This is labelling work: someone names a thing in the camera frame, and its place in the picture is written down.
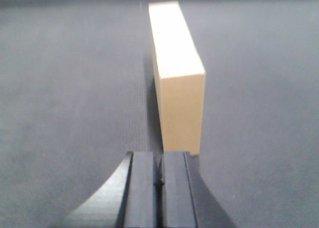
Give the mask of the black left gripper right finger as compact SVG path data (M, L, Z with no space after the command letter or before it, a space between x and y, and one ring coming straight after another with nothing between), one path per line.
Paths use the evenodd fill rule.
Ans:
M162 156L164 228L235 228L236 224L205 184L189 152Z

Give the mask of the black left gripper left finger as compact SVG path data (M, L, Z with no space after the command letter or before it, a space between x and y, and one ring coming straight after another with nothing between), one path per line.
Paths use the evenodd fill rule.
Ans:
M155 228L156 161L128 152L108 180L64 219L66 228Z

